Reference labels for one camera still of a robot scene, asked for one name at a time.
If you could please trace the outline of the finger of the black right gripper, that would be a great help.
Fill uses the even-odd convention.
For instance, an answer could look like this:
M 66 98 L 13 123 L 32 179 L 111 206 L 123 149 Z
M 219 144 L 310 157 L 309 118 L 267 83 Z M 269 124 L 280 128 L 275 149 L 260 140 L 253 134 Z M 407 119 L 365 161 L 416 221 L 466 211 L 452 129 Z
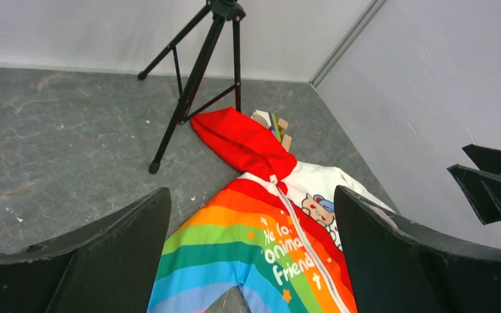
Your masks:
M 501 150 L 470 144 L 463 151 L 479 170 L 501 176 Z
M 501 223 L 501 175 L 459 164 L 448 171 L 483 225 Z

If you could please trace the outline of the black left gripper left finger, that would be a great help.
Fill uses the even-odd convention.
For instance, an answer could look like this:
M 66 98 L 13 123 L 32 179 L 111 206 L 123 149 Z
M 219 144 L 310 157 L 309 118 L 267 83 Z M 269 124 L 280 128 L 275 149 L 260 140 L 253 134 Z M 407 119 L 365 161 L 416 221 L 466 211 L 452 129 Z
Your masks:
M 158 188 L 94 222 L 0 253 L 0 312 L 145 312 L 172 200 Z

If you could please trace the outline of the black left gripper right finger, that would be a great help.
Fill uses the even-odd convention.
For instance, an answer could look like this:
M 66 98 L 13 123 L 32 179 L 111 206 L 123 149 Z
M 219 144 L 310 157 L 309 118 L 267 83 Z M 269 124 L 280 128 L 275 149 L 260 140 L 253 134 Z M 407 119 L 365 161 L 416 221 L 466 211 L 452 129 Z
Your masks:
M 345 186 L 334 206 L 360 312 L 501 312 L 501 249 L 440 233 Z

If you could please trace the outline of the rainbow hooded zip jacket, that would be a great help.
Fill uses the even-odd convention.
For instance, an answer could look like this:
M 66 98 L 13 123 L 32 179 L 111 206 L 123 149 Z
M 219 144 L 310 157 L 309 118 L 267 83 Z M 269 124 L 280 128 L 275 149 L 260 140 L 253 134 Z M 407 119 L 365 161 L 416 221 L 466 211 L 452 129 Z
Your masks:
M 355 312 L 335 189 L 384 203 L 340 168 L 298 161 L 233 108 L 191 125 L 240 175 L 166 240 L 148 311 L 203 312 L 239 288 L 251 312 Z

